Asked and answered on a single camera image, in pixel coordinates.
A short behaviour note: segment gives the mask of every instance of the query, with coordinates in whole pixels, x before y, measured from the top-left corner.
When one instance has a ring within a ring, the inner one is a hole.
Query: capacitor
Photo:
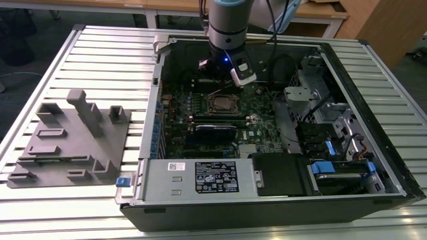
[[[263,89],[256,88],[255,93],[256,93],[258,95],[262,95],[262,94],[263,94]]]

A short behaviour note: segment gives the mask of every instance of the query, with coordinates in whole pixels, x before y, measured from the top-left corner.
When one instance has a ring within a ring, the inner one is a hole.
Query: barcode sticker
[[[131,7],[131,8],[142,8],[143,5],[140,4],[124,4],[126,7]]]

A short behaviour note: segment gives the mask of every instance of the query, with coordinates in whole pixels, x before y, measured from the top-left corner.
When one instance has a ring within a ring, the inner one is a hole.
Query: motherboard
[[[198,83],[163,88],[166,157],[234,159],[283,152],[274,111],[279,92],[256,83],[211,91]]]

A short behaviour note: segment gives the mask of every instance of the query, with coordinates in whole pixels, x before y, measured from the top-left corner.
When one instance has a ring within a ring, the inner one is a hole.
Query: wooden table
[[[158,28],[159,21],[155,18],[159,15],[198,17],[199,0],[147,0],[147,9],[154,10],[150,13],[146,11],[148,27]],[[334,38],[348,16],[347,12],[335,11],[328,3],[307,2],[299,6],[292,22],[327,25],[322,37]]]
[[[148,28],[159,28],[159,16],[199,16],[199,0],[0,0],[0,7],[79,12],[144,14]],[[327,25],[324,38],[334,38],[348,18],[328,3],[307,2],[299,6],[294,23]]]

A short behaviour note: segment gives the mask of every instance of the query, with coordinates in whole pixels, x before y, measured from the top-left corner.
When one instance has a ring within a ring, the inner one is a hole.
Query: cpu socket
[[[211,116],[240,115],[238,96],[231,94],[212,94],[207,98],[207,114]]]

